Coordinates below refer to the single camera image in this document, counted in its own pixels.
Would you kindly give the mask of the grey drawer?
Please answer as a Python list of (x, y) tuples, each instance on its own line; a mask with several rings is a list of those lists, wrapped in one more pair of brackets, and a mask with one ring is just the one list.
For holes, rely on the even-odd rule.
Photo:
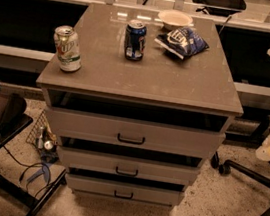
[(66, 174), (65, 179), (67, 185), (73, 191), (145, 203), (152, 202), (153, 204), (172, 207), (179, 204), (185, 196), (180, 191), (119, 183), (113, 180), (102, 180), (73, 174)]
[(60, 161), (66, 167), (100, 171), (120, 176), (190, 185), (199, 169), (182, 165), (102, 154), (68, 147), (58, 147)]
[(57, 136), (202, 158), (212, 157), (225, 138), (224, 133), (51, 106), (45, 113)]

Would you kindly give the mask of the grey drawer cabinet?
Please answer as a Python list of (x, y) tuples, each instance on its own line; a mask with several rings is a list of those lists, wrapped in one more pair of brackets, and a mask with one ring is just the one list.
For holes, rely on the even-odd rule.
[[(142, 21), (147, 28), (143, 58), (138, 61), (129, 60), (124, 54), (125, 30), (127, 24), (135, 19)], [(232, 120), (243, 113), (239, 96), (214, 23), (197, 19), (193, 27), (207, 41), (209, 48), (191, 58), (176, 59), (154, 41), (163, 32), (156, 13), (91, 4), (75, 26), (81, 44), (82, 67), (74, 73), (63, 72), (58, 61), (51, 59), (37, 79), (43, 89), (46, 107), (225, 134)], [(199, 170), (203, 162), (213, 157), (202, 158), (62, 136), (57, 138), (57, 148), (127, 156)], [(66, 174), (184, 194), (191, 185), (66, 166), (65, 169)]]

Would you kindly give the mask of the blue soda can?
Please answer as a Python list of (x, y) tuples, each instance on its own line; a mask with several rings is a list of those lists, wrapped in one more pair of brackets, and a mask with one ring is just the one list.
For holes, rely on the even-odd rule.
[(143, 58), (147, 28), (138, 19), (131, 20), (125, 29), (124, 54), (128, 60), (138, 61)]

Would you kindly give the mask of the blue chip bag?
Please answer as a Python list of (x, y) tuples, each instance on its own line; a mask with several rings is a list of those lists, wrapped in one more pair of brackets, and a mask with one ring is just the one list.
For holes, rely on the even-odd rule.
[(209, 48), (207, 42), (189, 27), (160, 34), (154, 41), (182, 60)]

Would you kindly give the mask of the green white soda can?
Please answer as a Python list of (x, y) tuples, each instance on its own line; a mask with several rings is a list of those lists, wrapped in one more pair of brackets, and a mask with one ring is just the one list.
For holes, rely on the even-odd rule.
[(79, 37), (70, 25), (59, 26), (54, 31), (54, 43), (60, 69), (76, 72), (81, 67)]

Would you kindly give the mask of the white bowl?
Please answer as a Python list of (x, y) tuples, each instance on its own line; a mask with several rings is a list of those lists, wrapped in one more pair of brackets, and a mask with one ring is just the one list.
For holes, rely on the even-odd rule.
[(174, 30), (176, 28), (188, 27), (192, 24), (192, 17), (180, 10), (163, 10), (158, 13), (158, 18), (163, 22), (163, 26), (167, 30)]

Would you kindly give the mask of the blue tape piece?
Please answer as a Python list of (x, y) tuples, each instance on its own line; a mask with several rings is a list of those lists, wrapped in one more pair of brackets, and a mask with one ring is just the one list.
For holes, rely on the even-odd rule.
[(49, 164), (46, 163), (38, 163), (35, 165), (35, 168), (37, 168), (37, 171), (34, 172), (33, 175), (31, 175), (29, 178), (27, 178), (27, 182), (33, 182), (35, 179), (37, 179), (40, 176), (44, 177), (44, 181), (46, 184), (50, 183), (51, 180), (51, 170), (49, 168)]

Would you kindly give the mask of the black bag on shelf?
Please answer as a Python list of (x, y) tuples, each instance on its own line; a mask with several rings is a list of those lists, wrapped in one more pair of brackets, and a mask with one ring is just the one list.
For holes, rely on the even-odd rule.
[(213, 16), (230, 16), (246, 9), (244, 0), (192, 0), (195, 4), (200, 4), (203, 8), (198, 9), (212, 14)]

